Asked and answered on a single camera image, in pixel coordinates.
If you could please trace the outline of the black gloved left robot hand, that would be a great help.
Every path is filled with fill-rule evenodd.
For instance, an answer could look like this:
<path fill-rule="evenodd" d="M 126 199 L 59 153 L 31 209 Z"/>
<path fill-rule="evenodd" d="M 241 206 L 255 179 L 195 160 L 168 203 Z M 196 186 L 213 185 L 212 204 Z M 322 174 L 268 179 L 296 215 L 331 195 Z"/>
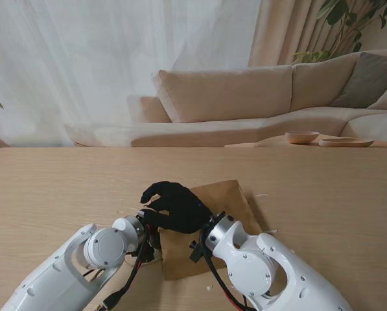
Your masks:
<path fill-rule="evenodd" d="M 156 227 L 146 225 L 147 242 L 143 252 L 144 261 L 150 262 L 161 258 L 160 233 Z"/>

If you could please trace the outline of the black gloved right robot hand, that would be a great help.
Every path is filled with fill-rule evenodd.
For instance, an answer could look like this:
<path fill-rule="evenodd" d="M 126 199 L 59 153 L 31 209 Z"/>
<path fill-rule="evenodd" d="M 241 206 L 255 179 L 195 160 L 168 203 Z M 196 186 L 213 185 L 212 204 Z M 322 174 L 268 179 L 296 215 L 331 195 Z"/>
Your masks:
<path fill-rule="evenodd" d="M 213 215 L 190 189 L 175 182 L 152 184 L 140 202 L 145 206 L 141 217 L 150 226 L 183 234 L 199 231 Z"/>

